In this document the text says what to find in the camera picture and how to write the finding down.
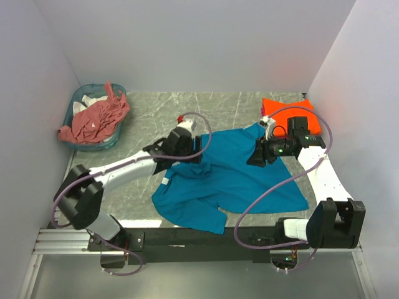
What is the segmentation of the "black base beam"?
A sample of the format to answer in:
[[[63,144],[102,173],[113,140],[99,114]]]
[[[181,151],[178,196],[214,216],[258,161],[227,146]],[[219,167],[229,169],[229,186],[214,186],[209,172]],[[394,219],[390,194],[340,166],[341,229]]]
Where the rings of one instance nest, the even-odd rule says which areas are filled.
[[[275,226],[250,226],[238,229],[239,239],[251,246],[262,247],[299,241],[287,238],[283,229]],[[127,228],[129,250],[137,253],[144,264],[162,262],[230,262],[252,261],[258,263],[270,262],[270,251],[253,250],[240,246],[234,239],[234,227],[227,227],[223,235],[199,230],[175,228]],[[110,268],[111,264],[122,262],[121,254],[107,247],[100,239],[91,237],[88,251],[101,253],[101,263]],[[115,254],[111,258],[105,254]]]

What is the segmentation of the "white garment in basket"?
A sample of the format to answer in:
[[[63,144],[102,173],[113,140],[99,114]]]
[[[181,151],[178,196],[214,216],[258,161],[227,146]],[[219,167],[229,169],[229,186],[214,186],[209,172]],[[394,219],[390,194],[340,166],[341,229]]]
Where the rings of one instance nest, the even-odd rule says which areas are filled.
[[[108,96],[102,96],[99,98],[91,98],[87,95],[84,95],[80,102],[73,102],[73,104],[72,104],[73,116],[86,110],[89,106],[93,105],[94,103],[97,103],[99,101],[104,101],[107,98],[108,98]]]

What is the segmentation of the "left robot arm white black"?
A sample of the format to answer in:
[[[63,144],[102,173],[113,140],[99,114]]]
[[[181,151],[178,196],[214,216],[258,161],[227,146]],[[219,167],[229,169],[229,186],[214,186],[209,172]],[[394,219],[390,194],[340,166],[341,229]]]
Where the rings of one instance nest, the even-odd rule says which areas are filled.
[[[74,166],[54,196],[54,204],[73,228],[85,229],[110,250],[126,249],[130,238],[125,228],[101,210],[104,195],[136,179],[170,169],[176,162],[199,163],[201,158],[201,138],[177,126],[166,138],[115,163],[92,169],[81,164]]]

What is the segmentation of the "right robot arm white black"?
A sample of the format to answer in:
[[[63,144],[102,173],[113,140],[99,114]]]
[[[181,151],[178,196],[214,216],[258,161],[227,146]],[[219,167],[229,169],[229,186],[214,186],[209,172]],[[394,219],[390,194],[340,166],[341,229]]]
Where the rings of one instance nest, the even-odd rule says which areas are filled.
[[[328,147],[319,135],[313,135],[305,116],[287,121],[287,135],[274,135],[276,121],[269,116],[259,120],[265,135],[256,140],[247,164],[265,167],[279,157],[293,156],[307,172],[317,207],[309,219],[280,218],[274,243],[286,249],[299,240],[312,248],[354,249],[358,245],[365,218],[365,206],[353,200],[342,186],[327,155]]]

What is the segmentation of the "teal blue t shirt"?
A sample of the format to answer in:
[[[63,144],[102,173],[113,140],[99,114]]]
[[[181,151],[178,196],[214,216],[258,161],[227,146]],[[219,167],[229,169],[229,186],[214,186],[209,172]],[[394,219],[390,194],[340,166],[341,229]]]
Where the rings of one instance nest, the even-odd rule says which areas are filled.
[[[201,162],[172,166],[152,195],[156,211],[174,225],[223,234],[226,211],[242,214],[262,193],[289,179],[281,159],[247,164],[264,134],[258,124],[201,135]]]

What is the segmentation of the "aluminium frame rail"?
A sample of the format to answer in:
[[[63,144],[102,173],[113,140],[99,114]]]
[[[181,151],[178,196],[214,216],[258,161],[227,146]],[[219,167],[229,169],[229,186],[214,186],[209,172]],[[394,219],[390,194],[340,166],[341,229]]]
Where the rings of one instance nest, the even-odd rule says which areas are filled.
[[[85,230],[41,229],[32,250],[35,255],[86,254],[90,234]]]

